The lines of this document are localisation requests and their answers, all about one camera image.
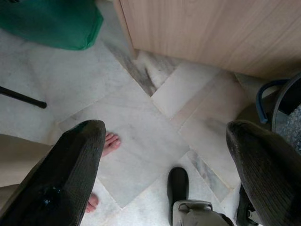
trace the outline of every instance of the green fabric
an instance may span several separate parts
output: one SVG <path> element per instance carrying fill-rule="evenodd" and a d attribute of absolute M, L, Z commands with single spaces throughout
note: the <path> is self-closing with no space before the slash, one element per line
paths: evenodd
<path fill-rule="evenodd" d="M 1 28 L 51 47 L 87 49 L 102 22 L 94 0 L 0 0 Z"/>

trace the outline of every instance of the human foot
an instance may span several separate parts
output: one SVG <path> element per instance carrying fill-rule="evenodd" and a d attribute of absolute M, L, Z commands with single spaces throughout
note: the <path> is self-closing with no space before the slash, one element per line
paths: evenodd
<path fill-rule="evenodd" d="M 121 141 L 118 135 L 107 132 L 105 135 L 105 143 L 103 147 L 102 157 L 105 157 L 111 151 L 116 150 L 120 147 Z"/>
<path fill-rule="evenodd" d="M 96 209 L 97 205 L 98 205 L 98 197 L 94 193 L 92 193 L 90 195 L 85 212 L 86 213 L 93 212 Z"/>

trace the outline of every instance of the blue plastic handle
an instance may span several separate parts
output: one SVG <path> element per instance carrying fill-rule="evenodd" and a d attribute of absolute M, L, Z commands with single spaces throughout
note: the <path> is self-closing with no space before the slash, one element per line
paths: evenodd
<path fill-rule="evenodd" d="M 280 80 L 275 80 L 275 81 L 270 81 L 267 84 L 264 84 L 258 91 L 257 95 L 256 95 L 256 110 L 259 116 L 259 120 L 260 123 L 262 124 L 266 124 L 268 122 L 268 117 L 267 114 L 265 113 L 263 107 L 262 107 L 262 94 L 263 92 L 272 87 L 272 86 L 279 86 L 279 85 L 284 85 L 285 83 L 287 83 L 289 81 L 289 79 L 280 79 Z"/>

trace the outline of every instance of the wooden furniture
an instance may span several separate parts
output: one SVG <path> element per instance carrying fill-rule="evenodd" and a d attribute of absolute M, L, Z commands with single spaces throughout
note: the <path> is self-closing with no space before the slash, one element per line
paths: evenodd
<path fill-rule="evenodd" d="M 301 68 L 299 0 L 115 0 L 128 42 L 271 78 Z"/>

